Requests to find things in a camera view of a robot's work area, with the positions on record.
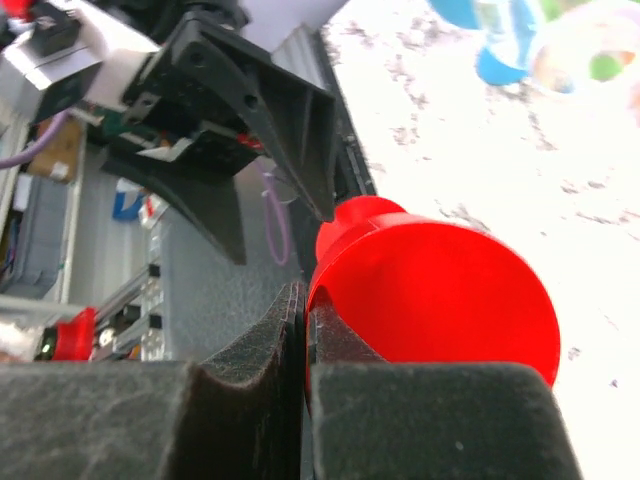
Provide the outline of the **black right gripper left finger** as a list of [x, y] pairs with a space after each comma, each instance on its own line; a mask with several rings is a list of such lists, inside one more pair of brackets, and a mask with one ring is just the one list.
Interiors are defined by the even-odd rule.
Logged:
[[306, 289], [201, 364], [1, 368], [5, 479], [296, 479]]

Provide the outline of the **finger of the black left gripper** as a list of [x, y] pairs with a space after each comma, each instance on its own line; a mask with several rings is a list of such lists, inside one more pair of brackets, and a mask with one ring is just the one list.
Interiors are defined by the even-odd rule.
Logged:
[[103, 170], [161, 197], [234, 264], [247, 262], [240, 202], [231, 177], [148, 157], [110, 157]]
[[205, 84], [285, 170], [321, 220], [334, 217], [336, 105], [322, 88], [277, 65], [271, 54], [220, 27], [200, 30], [213, 58]]

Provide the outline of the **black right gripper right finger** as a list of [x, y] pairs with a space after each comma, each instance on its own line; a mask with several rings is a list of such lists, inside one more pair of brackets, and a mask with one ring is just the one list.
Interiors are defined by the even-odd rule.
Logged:
[[387, 363], [328, 302], [310, 312], [309, 349], [320, 479], [581, 475], [551, 391], [531, 368]]

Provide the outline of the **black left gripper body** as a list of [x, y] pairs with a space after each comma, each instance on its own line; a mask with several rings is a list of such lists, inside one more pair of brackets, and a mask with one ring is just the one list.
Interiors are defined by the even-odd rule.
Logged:
[[185, 137], [187, 148], [174, 160], [156, 160], [116, 139], [105, 170], [234, 175], [259, 154], [278, 161], [273, 88], [279, 78], [271, 56], [225, 28], [218, 13], [188, 10], [124, 93], [125, 122]]

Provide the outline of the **red plastic wine glass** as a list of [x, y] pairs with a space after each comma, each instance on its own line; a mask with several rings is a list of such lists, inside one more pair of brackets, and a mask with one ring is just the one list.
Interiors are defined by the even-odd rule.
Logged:
[[515, 362], [554, 384], [558, 320], [536, 273], [493, 237], [359, 196], [318, 231], [309, 303], [390, 362]]

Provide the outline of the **blue plastic wine glass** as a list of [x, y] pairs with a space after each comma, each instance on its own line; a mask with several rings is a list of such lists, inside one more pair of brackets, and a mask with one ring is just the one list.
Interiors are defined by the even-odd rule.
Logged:
[[429, 4], [446, 22], [484, 34], [476, 73], [485, 83], [505, 86], [528, 75], [532, 41], [546, 22], [539, 1], [431, 0]]

